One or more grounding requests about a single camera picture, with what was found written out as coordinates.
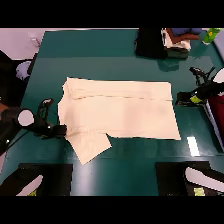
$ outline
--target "green table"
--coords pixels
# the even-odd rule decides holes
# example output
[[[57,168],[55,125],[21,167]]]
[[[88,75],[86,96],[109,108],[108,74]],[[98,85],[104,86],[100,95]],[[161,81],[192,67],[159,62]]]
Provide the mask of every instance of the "green table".
[[[153,60],[135,56],[135,38],[136,30],[46,32],[22,106],[35,112],[43,99],[54,98],[52,111],[57,112],[66,77],[167,81],[175,104],[179,91],[196,88],[191,66],[205,71],[223,67],[213,44],[191,41],[187,60]],[[158,195],[156,161],[209,160],[213,169],[224,172],[223,153],[203,109],[174,106],[174,111],[181,141],[110,137],[113,147],[84,166],[66,140],[41,140],[29,133],[9,150],[0,183],[21,162],[73,163],[71,195]],[[54,113],[49,120],[56,122]],[[191,156],[189,136],[196,138],[200,157]]]

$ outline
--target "person's arm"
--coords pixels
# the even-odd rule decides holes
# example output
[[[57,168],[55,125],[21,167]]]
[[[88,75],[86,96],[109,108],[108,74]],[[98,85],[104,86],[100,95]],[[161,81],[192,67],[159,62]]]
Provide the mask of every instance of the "person's arm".
[[[8,107],[5,106],[4,104],[0,103],[0,113],[6,109],[8,109]]]

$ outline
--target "red cloth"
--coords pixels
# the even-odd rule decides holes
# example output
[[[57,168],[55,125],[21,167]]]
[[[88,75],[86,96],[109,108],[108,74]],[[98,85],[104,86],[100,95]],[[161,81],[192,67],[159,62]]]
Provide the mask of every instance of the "red cloth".
[[[166,28],[166,31],[169,34],[170,39],[171,39],[173,44],[176,44],[176,43],[178,43],[182,40],[199,40],[199,38],[200,38],[199,35],[192,34],[192,33],[186,33],[186,34],[183,34],[181,36],[175,37],[173,35],[173,32],[172,32],[171,28]]]
[[[224,96],[209,97],[208,103],[224,144]]]

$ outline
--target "teal tabletop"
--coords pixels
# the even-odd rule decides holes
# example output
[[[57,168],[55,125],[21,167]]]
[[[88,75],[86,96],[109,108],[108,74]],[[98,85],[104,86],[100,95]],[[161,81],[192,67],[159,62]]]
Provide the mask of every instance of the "teal tabletop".
[[[207,160],[212,168],[224,172],[223,151],[203,108],[175,106],[178,92],[196,88],[190,67],[209,71],[215,66],[216,72],[223,67],[215,46],[195,40],[186,60],[147,59],[134,54],[136,34],[136,30],[46,32],[22,107],[36,112],[43,99],[53,98],[49,121],[55,123],[67,77],[166,81],[172,86],[181,140],[109,137],[113,147],[82,166],[66,140],[41,140],[28,133],[7,153],[0,183],[22,162],[73,163],[71,195],[158,195],[156,161]],[[199,156],[192,155],[187,137],[196,139]]]

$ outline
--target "cable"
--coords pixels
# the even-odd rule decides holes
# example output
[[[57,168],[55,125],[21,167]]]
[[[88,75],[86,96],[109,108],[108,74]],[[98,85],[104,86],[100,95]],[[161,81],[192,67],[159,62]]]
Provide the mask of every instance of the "cable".
[[[29,130],[23,133],[19,138],[17,138],[11,145],[6,148],[6,151],[9,150],[13,145],[15,145],[19,140],[21,140],[28,132]]]

